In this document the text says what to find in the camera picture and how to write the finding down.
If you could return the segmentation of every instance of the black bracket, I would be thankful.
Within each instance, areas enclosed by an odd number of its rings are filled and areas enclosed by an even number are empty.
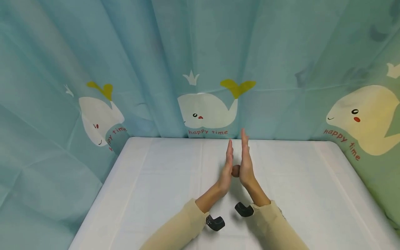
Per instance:
[[[214,231],[219,231],[225,226],[224,219],[221,216],[216,219],[213,219],[211,215],[207,216],[206,224]]]
[[[254,210],[251,206],[245,207],[241,202],[236,204],[235,209],[242,217],[249,217],[254,213]]]

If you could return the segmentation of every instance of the backdrop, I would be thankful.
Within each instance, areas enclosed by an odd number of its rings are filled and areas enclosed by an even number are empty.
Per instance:
[[[0,0],[0,247],[67,249],[130,136],[241,127],[335,142],[399,230],[399,14],[399,0]]]

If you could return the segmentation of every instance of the orange ball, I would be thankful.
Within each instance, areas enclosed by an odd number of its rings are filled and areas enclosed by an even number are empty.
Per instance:
[[[232,168],[232,176],[238,178],[240,172],[240,165],[235,165]]]

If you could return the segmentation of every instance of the whale tail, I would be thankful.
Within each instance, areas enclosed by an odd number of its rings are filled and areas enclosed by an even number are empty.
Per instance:
[[[366,138],[358,140],[360,147],[370,155],[382,155],[391,150],[400,142],[400,134],[384,138]]]
[[[255,81],[245,81],[238,85],[234,80],[226,79],[221,82],[221,86],[229,89],[235,99],[238,99],[246,91],[250,90],[256,85]]]
[[[97,83],[95,82],[88,82],[86,84],[88,87],[90,88],[95,88],[98,91],[100,91],[100,93],[102,93],[110,102],[112,102],[112,98],[111,98],[111,94],[112,94],[112,85],[111,84],[106,84],[104,85],[104,89],[100,88]]]

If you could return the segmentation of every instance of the finger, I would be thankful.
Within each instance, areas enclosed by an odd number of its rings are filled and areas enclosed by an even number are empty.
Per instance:
[[[249,138],[246,135],[246,132],[244,128],[242,128],[242,148],[245,148],[248,146]]]
[[[226,165],[232,165],[233,162],[233,147],[232,140],[228,142],[228,148],[226,149]]]
[[[244,128],[242,128],[242,158],[248,155],[250,147],[248,146],[249,137],[246,135]]]

